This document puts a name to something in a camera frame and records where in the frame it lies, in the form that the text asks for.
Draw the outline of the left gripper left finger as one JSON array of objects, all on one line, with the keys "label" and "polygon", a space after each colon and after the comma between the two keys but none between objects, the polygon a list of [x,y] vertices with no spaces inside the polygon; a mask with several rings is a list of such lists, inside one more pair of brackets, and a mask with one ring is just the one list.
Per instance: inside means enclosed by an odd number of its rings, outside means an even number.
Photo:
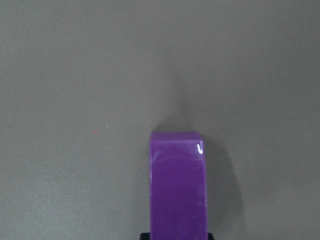
[{"label": "left gripper left finger", "polygon": [[139,240],[150,240],[150,233],[149,232],[143,232],[139,236]]}]

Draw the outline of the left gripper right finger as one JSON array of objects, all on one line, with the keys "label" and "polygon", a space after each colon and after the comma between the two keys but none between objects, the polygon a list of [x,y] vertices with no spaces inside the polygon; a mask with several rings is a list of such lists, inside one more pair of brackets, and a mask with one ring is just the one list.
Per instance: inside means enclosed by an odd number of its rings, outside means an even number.
[{"label": "left gripper right finger", "polygon": [[212,235],[212,233],[209,232],[209,233],[207,234],[207,239],[208,239],[208,240],[214,240],[214,236]]}]

